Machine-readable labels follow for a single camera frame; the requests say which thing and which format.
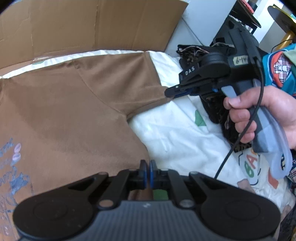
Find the blue fabric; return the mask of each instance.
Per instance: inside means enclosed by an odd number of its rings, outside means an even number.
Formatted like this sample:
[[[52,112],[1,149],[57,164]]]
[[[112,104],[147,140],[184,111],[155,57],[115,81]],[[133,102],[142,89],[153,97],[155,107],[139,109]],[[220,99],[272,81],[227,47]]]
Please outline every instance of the blue fabric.
[[[265,85],[275,86],[296,98],[296,77],[292,73],[293,63],[283,54],[294,50],[296,44],[267,54],[262,59],[265,74]]]

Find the hand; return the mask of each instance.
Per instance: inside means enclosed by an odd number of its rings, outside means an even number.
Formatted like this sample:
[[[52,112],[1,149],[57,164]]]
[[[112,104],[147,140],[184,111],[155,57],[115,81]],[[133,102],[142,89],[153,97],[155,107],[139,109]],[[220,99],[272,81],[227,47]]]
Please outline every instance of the hand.
[[[229,110],[229,116],[239,133],[244,130],[250,119],[250,112],[247,109],[257,104],[259,94],[260,87],[255,87],[236,98],[224,99],[224,107]],[[284,128],[290,149],[296,149],[296,99],[276,87],[266,86],[261,105],[265,106]],[[253,121],[241,142],[252,141],[256,128],[257,124]]]

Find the gold table leg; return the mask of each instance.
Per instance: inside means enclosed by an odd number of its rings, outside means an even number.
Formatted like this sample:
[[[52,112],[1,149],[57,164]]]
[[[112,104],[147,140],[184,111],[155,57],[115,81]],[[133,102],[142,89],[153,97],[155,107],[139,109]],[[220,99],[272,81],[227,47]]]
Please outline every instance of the gold table leg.
[[[277,51],[279,49],[283,49],[283,48],[289,46],[292,43],[292,40],[290,40],[290,41],[286,41],[286,40],[294,39],[294,38],[295,38],[295,34],[292,31],[287,32],[285,37],[283,37],[283,39],[281,40],[281,42],[283,42],[283,43],[281,43],[279,46],[277,46],[275,48],[275,50]]]

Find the brown fabric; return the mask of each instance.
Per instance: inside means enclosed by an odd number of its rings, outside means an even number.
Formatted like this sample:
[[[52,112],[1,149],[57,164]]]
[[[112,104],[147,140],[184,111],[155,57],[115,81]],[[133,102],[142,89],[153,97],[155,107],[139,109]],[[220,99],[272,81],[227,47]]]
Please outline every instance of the brown fabric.
[[[169,101],[149,53],[92,56],[1,80],[0,211],[32,194],[149,160],[127,116]]]

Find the handwritten label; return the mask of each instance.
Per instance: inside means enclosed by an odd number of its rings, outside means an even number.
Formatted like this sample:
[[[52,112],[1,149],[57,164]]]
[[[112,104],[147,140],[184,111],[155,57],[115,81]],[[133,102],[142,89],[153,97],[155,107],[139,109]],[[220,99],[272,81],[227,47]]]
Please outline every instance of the handwritten label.
[[[245,65],[249,63],[248,59],[249,59],[248,55],[235,56],[233,57],[233,64],[235,66]]]

